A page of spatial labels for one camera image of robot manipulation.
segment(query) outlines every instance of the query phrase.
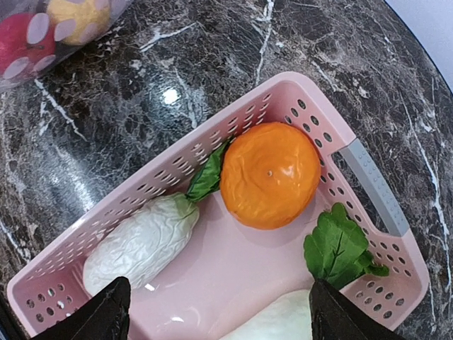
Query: basket bottom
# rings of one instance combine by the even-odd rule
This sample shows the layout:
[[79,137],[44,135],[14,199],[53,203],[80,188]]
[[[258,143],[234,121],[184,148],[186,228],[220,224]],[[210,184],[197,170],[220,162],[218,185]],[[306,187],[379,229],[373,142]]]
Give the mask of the basket bottom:
[[133,292],[131,340],[217,340],[282,294],[311,287],[303,241],[326,208],[322,195],[275,231],[235,221],[219,193],[200,208],[187,247],[146,288]]

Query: red toy fruit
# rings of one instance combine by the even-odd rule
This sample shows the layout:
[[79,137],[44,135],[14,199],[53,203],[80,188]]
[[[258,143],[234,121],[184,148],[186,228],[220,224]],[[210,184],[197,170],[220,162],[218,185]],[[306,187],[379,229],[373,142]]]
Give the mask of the red toy fruit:
[[0,22],[0,77],[11,79],[51,64],[54,31],[45,13],[18,13]]

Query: countertop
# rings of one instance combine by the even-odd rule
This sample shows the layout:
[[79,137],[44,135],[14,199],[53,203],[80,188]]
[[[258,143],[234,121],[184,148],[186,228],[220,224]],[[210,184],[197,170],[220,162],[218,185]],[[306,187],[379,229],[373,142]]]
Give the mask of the countertop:
[[0,95],[0,288],[141,166],[287,70],[364,142],[420,245],[431,284],[398,332],[453,339],[453,97],[382,0],[136,0],[104,38]]

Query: pink basket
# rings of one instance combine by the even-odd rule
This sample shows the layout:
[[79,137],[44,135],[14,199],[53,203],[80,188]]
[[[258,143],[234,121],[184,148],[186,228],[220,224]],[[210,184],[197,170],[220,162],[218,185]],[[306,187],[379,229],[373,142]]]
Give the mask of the pink basket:
[[[181,186],[230,135],[261,122],[305,130],[322,158],[313,203],[292,224],[261,232],[240,225],[215,193],[183,252],[145,288],[132,294],[131,340],[218,339],[283,293],[310,288],[302,244],[319,214],[335,202],[363,228],[388,278],[364,276],[343,292],[371,318],[395,329],[422,300],[428,270],[393,193],[375,163],[318,87],[301,74],[279,74],[169,147],[107,195],[8,285],[14,312],[31,336],[63,320],[90,298],[81,273],[86,257],[121,220],[145,202]],[[334,164],[340,152],[361,182],[389,233],[370,221]]]

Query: gray handle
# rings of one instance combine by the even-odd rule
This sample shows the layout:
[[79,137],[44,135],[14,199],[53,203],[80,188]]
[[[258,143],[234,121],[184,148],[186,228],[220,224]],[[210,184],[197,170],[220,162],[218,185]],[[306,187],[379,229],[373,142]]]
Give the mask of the gray handle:
[[362,142],[354,140],[341,149],[340,153],[381,215],[389,234],[396,237],[403,236],[409,230],[406,216]]

